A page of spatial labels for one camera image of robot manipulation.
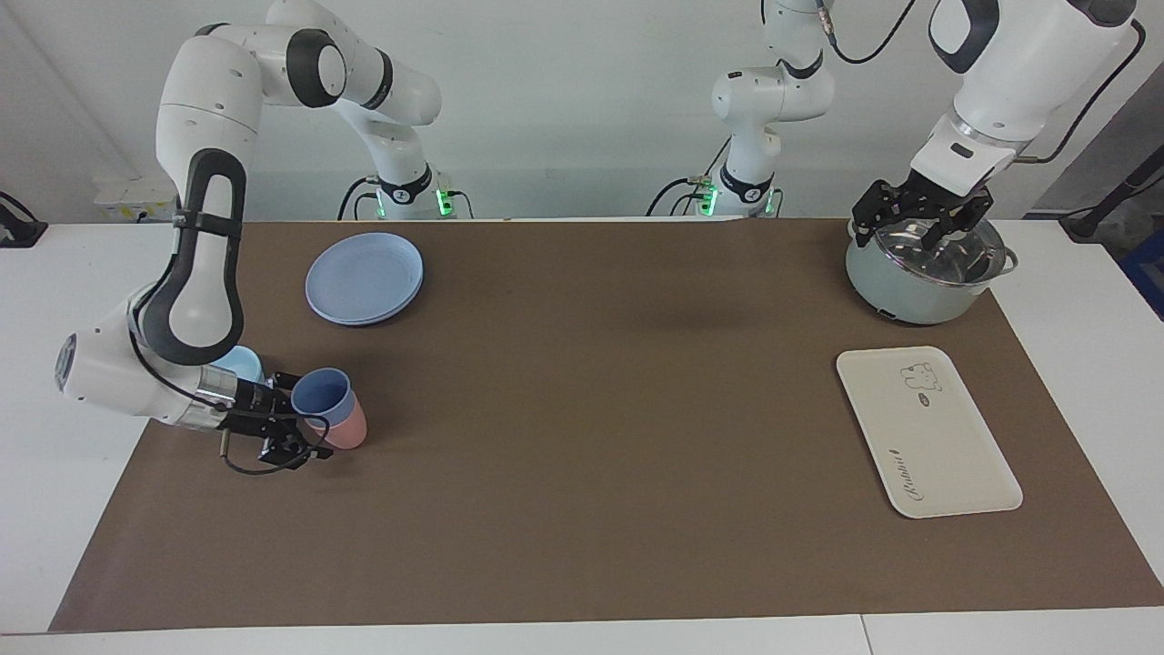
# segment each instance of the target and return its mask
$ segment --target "brown table mat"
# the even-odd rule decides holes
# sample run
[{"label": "brown table mat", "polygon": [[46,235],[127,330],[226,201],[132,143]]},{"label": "brown table mat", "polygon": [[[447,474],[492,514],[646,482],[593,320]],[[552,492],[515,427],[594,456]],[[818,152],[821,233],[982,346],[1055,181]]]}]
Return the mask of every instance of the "brown table mat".
[{"label": "brown table mat", "polygon": [[[420,294],[364,329],[314,315],[311,262],[375,229],[420,248]],[[1164,605],[994,298],[883,320],[846,238],[832,220],[249,225],[243,343],[347,371],[368,442],[250,479],[217,436],[151,423],[51,629]],[[911,346],[953,358],[1021,510],[889,506],[833,363]]]}]

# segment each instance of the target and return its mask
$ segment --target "black cable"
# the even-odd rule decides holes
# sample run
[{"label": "black cable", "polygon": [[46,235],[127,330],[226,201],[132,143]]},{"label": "black cable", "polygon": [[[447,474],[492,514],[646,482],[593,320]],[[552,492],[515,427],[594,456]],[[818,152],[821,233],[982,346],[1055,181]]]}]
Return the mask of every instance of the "black cable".
[{"label": "black cable", "polygon": [[343,220],[343,209],[348,208],[348,200],[352,199],[352,193],[355,193],[361,184],[371,184],[371,179],[370,176],[364,176],[353,181],[352,186],[348,186],[347,193],[343,193],[343,200],[340,201],[340,211],[335,214],[335,220]]},{"label": "black cable", "polygon": [[133,333],[129,333],[129,346],[130,348],[133,348],[134,355],[137,356],[137,362],[142,365],[142,369],[144,369],[146,372],[149,373],[155,380],[161,383],[162,386],[192,403],[205,405],[206,407],[213,410],[214,412],[220,412],[225,414],[235,414],[239,417],[250,417],[254,419],[271,419],[276,421],[282,419],[317,419],[324,422],[324,434],[319,437],[318,442],[310,446],[306,450],[297,455],[294,458],[284,462],[278,467],[271,467],[269,469],[243,469],[230,462],[230,458],[226,453],[227,449],[223,449],[223,451],[220,454],[220,457],[222,457],[222,461],[226,463],[227,468],[229,468],[232,471],[242,474],[244,476],[267,476],[269,474],[276,474],[278,471],[290,469],[291,467],[298,467],[299,464],[306,462],[307,458],[310,458],[313,453],[319,450],[319,447],[324,444],[324,440],[327,439],[328,433],[331,433],[332,430],[332,422],[328,421],[326,417],[319,414],[262,414],[258,412],[248,412],[244,410],[227,407],[226,404],[222,403],[211,403],[166,380],[161,373],[158,373],[152,366],[150,366],[150,364],[146,362],[146,356],[142,355],[141,347],[137,344],[137,336],[134,335]]},{"label": "black cable", "polygon": [[[670,206],[670,213],[667,215],[675,215],[675,209],[679,208],[679,202],[687,200],[688,206],[691,206],[691,200],[698,200],[702,197],[703,193],[688,193],[686,195],[680,195],[680,198],[675,200],[675,204]],[[687,209],[683,209],[683,215],[687,215]]]},{"label": "black cable", "polygon": [[651,200],[651,206],[647,207],[647,213],[645,215],[651,215],[652,213],[654,213],[655,206],[659,204],[659,200],[661,200],[662,197],[667,194],[667,191],[670,191],[675,186],[680,186],[682,184],[691,184],[694,186],[694,184],[691,181],[688,181],[686,177],[680,177],[679,179],[674,179],[667,183],[667,185],[663,186],[661,191],[659,191],[659,194],[655,195],[655,199]]},{"label": "black cable", "polygon": [[[915,3],[917,3],[917,0],[909,0],[909,3],[906,5],[906,8],[901,12],[901,16],[897,17],[897,22],[893,23],[893,29],[889,30],[889,34],[885,37],[885,41],[882,41],[881,44],[878,45],[876,50],[873,50],[873,54],[867,57],[854,59],[840,51],[840,45],[837,43],[837,34],[831,28],[832,26],[831,17],[825,19],[826,20],[825,24],[828,26],[825,28],[825,35],[829,37],[829,43],[832,45],[832,50],[837,54],[837,56],[840,57],[840,60],[845,62],[846,64],[854,64],[854,65],[867,64],[873,59],[875,59],[889,45],[889,42],[893,41],[893,37],[897,35],[897,30],[901,29],[901,24],[906,22],[906,19],[909,16],[909,12],[914,9]],[[824,0],[816,0],[816,6],[824,13],[825,16],[831,16],[829,9],[824,6]]]},{"label": "black cable", "polygon": [[473,219],[473,220],[477,219],[477,216],[474,215],[474,213],[473,213],[473,200],[469,199],[469,194],[468,193],[466,193],[464,191],[453,190],[453,191],[449,191],[448,194],[449,195],[461,195],[462,198],[464,198],[464,204],[469,206],[469,218]]},{"label": "black cable", "polygon": [[780,201],[776,202],[776,213],[772,218],[780,218],[780,209],[785,206],[785,190],[773,188],[773,193],[780,193]]},{"label": "black cable", "polygon": [[278,474],[279,471],[285,471],[292,467],[298,467],[306,462],[311,457],[311,454],[319,450],[319,447],[324,446],[324,441],[327,440],[327,435],[332,432],[332,422],[328,421],[326,417],[319,414],[261,414],[258,412],[244,412],[241,410],[232,410],[230,413],[240,417],[270,419],[274,421],[282,421],[285,419],[317,419],[324,422],[324,434],[319,436],[319,441],[308,446],[306,450],[283,464],[269,467],[267,469],[244,469],[234,462],[230,462],[230,439],[228,436],[223,436],[222,451],[219,454],[219,457],[222,458],[222,463],[226,464],[227,469],[234,471],[235,474],[242,474],[243,476],[270,476],[271,474]]},{"label": "black cable", "polygon": [[365,200],[368,198],[371,198],[371,199],[375,200],[376,199],[376,192],[375,191],[368,191],[367,193],[361,193],[360,197],[356,198],[356,204],[355,204],[355,206],[352,209],[352,212],[354,214],[356,214],[356,220],[360,220],[360,200]]},{"label": "black cable", "polygon": [[1074,136],[1076,129],[1079,128],[1079,124],[1084,121],[1084,118],[1087,116],[1087,112],[1091,111],[1092,106],[1095,104],[1096,100],[1099,100],[1100,95],[1102,95],[1103,92],[1107,91],[1107,87],[1110,86],[1112,83],[1115,81],[1117,77],[1120,77],[1120,73],[1122,73],[1123,70],[1127,69],[1129,64],[1131,64],[1133,59],[1135,59],[1136,56],[1140,55],[1140,51],[1143,49],[1144,43],[1148,41],[1148,30],[1145,30],[1144,26],[1136,19],[1131,19],[1131,29],[1136,30],[1137,35],[1135,48],[1133,48],[1131,52],[1129,52],[1128,56],[1122,62],[1120,62],[1120,65],[1116,66],[1114,71],[1112,71],[1112,74],[1107,76],[1107,79],[1103,80],[1103,84],[1100,84],[1099,88],[1096,88],[1095,92],[1092,93],[1092,97],[1087,100],[1087,104],[1084,105],[1084,108],[1079,112],[1079,115],[1076,116],[1074,122],[1071,123],[1071,127],[1067,129],[1067,133],[1063,136],[1063,141],[1059,141],[1059,147],[1056,148],[1053,152],[1051,152],[1045,157],[1017,157],[1015,158],[1014,163],[1044,164],[1055,161],[1055,158],[1058,157],[1060,152],[1063,152],[1063,149],[1067,147],[1067,142],[1071,141],[1072,136]]},{"label": "black cable", "polygon": [[8,204],[10,204],[12,206],[14,206],[14,207],[19,208],[20,211],[24,212],[24,215],[27,215],[28,218],[33,219],[33,222],[41,222],[40,219],[37,219],[35,215],[33,215],[33,212],[29,211],[28,207],[26,207],[23,202],[21,202],[16,198],[13,198],[9,193],[7,193],[5,191],[0,191],[0,198],[3,198],[6,200],[8,200]]},{"label": "black cable", "polygon": [[[716,163],[719,161],[719,157],[724,155],[724,150],[728,149],[729,143],[731,143],[731,136],[724,138],[724,144],[719,147],[719,151],[716,152],[716,156],[711,158],[711,163],[708,164],[708,170],[703,171],[703,177],[711,175],[711,169],[716,168]],[[687,212],[690,209],[691,209],[691,198],[688,198],[687,205],[683,206],[683,215],[687,215]]]},{"label": "black cable", "polygon": [[[1157,177],[1156,179],[1151,180],[1150,183],[1144,184],[1140,188],[1136,188],[1136,191],[1134,193],[1129,193],[1128,197],[1123,199],[1123,201],[1126,202],[1126,201],[1130,200],[1131,198],[1135,198],[1136,195],[1140,195],[1141,193],[1148,192],[1152,186],[1156,186],[1161,181],[1164,181],[1164,175],[1161,175],[1159,177]],[[1080,213],[1090,212],[1090,211],[1094,209],[1098,206],[1099,205],[1092,205],[1090,207],[1083,207],[1083,208],[1073,209],[1073,211],[1070,211],[1067,213],[1060,213],[1059,218],[1060,219],[1063,219],[1063,218],[1071,218],[1072,215],[1077,215],[1077,214],[1080,214]]]}]

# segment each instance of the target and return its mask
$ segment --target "white table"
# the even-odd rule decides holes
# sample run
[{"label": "white table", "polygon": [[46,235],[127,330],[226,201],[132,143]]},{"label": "white table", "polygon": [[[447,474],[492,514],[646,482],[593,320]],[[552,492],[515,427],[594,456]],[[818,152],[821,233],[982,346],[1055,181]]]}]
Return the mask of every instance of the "white table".
[{"label": "white table", "polygon": [[[1022,265],[995,293],[1157,577],[1164,578],[1164,323],[1098,245],[995,223]],[[73,408],[64,339],[162,270],[169,226],[54,226],[0,250],[0,632],[44,631],[144,420]],[[0,653],[1152,653],[1164,608],[501,626],[20,635]]]}]

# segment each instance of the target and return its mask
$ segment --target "bear drawing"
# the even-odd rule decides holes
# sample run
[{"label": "bear drawing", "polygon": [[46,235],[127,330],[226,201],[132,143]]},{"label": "bear drawing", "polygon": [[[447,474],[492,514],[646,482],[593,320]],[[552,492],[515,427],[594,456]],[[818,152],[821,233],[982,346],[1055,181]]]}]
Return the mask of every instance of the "bear drawing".
[{"label": "bear drawing", "polygon": [[902,369],[901,377],[906,379],[906,385],[910,390],[927,392],[942,391],[942,385],[938,384],[938,377],[934,373],[934,368],[929,364],[915,364],[909,369]]}]

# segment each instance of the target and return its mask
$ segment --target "stacked plates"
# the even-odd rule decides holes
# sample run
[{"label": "stacked plates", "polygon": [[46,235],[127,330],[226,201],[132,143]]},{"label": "stacked plates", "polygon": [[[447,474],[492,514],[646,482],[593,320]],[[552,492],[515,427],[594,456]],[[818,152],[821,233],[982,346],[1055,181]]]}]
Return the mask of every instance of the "stacked plates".
[{"label": "stacked plates", "polygon": [[411,241],[370,232],[319,255],[307,271],[307,304],[339,325],[371,325],[403,309],[420,290],[424,262]]}]

